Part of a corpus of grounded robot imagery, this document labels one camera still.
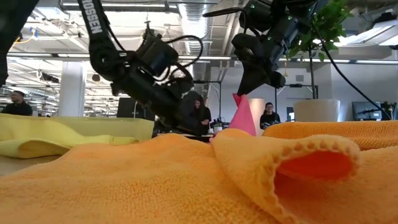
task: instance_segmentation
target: white planter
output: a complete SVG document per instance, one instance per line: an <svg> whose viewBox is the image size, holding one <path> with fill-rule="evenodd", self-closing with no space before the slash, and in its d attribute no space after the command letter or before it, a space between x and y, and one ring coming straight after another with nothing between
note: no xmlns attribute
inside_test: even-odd
<svg viewBox="0 0 398 224"><path fill-rule="evenodd" d="M338 121L340 101L304 100L294 104L294 118L300 122Z"/></svg>

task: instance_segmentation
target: air duct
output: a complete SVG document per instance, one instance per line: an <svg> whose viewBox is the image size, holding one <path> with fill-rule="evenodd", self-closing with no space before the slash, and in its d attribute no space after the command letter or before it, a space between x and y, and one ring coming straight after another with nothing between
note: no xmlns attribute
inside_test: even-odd
<svg viewBox="0 0 398 224"><path fill-rule="evenodd" d="M182 32L184 35L195 35L201 39L210 37L210 19L202 15L209 12L209 4L179 4L178 8L181 14ZM187 54L198 55L200 44L193 40L185 43ZM202 55L209 55L210 43L203 43ZM206 63L196 63L193 65L192 75L194 80L204 80L206 75L210 76ZM195 91L206 96L208 85L195 85Z"/></svg>

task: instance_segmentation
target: microfiber towel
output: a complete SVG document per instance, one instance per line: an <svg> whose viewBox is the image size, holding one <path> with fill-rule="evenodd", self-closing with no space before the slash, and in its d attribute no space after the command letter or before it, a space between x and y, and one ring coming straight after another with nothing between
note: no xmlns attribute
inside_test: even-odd
<svg viewBox="0 0 398 224"><path fill-rule="evenodd" d="M396 128L391 124L381 125ZM382 148L374 133L349 125L357 128L351 138L370 139L363 143L375 149L360 151L343 132L278 139L237 129L223 130L212 144L168 134L123 146L77 146L0 177L0 217L2 223L398 223L398 146ZM284 130L295 134L291 126Z"/></svg>
<svg viewBox="0 0 398 224"><path fill-rule="evenodd" d="M314 134L344 136L354 141L361 150L398 146L397 121L293 122L273 125L263 135L300 139Z"/></svg>
<svg viewBox="0 0 398 224"><path fill-rule="evenodd" d="M236 106L238 106L238 109L236 110L229 127L243 130L252 136L255 136L256 127L254 126L248 96L238 96L236 93L234 93L233 98L236 102Z"/></svg>
<svg viewBox="0 0 398 224"><path fill-rule="evenodd" d="M80 144L130 144L134 138L82 136L64 124L49 119L0 114L0 156L28 159L63 155Z"/></svg>

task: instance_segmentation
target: ceiling light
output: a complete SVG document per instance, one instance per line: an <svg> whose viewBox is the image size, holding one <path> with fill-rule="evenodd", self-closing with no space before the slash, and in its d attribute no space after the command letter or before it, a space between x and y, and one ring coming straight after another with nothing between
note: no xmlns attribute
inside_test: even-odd
<svg viewBox="0 0 398 224"><path fill-rule="evenodd" d="M79 6L78 3L74 2L65 2L62 4L62 6ZM102 3L102 6L105 7L164 7L163 4L134 4L132 3L117 3L117 2L112 2L112 3ZM169 8L176 9L177 6L169 6Z"/></svg>
<svg viewBox="0 0 398 224"><path fill-rule="evenodd" d="M356 63L367 65L398 65L398 61L394 60L357 60Z"/></svg>
<svg viewBox="0 0 398 224"><path fill-rule="evenodd" d="M34 101L29 101L30 103L43 103L43 102L40 102L40 101L37 101L37 100L34 100Z"/></svg>
<svg viewBox="0 0 398 224"><path fill-rule="evenodd" d="M8 57L52 57L51 54L8 52Z"/></svg>
<svg viewBox="0 0 398 224"><path fill-rule="evenodd" d="M195 55L183 55L183 56L179 56L178 59L180 60L193 60L196 59L197 56ZM231 57L217 57L217 56L202 56L199 59L201 60L231 60Z"/></svg>
<svg viewBox="0 0 398 224"><path fill-rule="evenodd" d="M380 45L383 46L394 46L394 45L398 45L398 35L396 35L395 37L381 43Z"/></svg>
<svg viewBox="0 0 398 224"><path fill-rule="evenodd" d="M53 106L56 106L56 105L57 105L56 103L49 102L49 101L46 101L46 102L45 102L45 104L48 104L48 105L53 105Z"/></svg>
<svg viewBox="0 0 398 224"><path fill-rule="evenodd" d="M59 57L87 57L89 58L89 54L58 54Z"/></svg>
<svg viewBox="0 0 398 224"><path fill-rule="evenodd" d="M347 38L347 44L363 44L366 41L372 39L373 37L385 32L386 30L392 28L393 26L378 27L363 32L356 36L351 36Z"/></svg>

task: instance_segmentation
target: person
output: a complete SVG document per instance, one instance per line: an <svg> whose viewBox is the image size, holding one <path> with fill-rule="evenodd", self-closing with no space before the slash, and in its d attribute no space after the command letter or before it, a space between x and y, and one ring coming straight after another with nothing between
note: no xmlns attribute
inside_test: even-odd
<svg viewBox="0 0 398 224"><path fill-rule="evenodd" d="M274 112L274 105L268 102L264 113L260 117L260 128L266 129L269 126L278 123L280 123L279 115Z"/></svg>
<svg viewBox="0 0 398 224"><path fill-rule="evenodd" d="M24 100L25 94L21 91L13 91L11 93L11 104L8 104L1 113L32 116L33 110Z"/></svg>
<svg viewBox="0 0 398 224"><path fill-rule="evenodd" d="M200 122L200 128L203 133L209 130L209 123L211 121L211 113L203 102L203 98L197 99L193 103L193 112L191 117Z"/></svg>

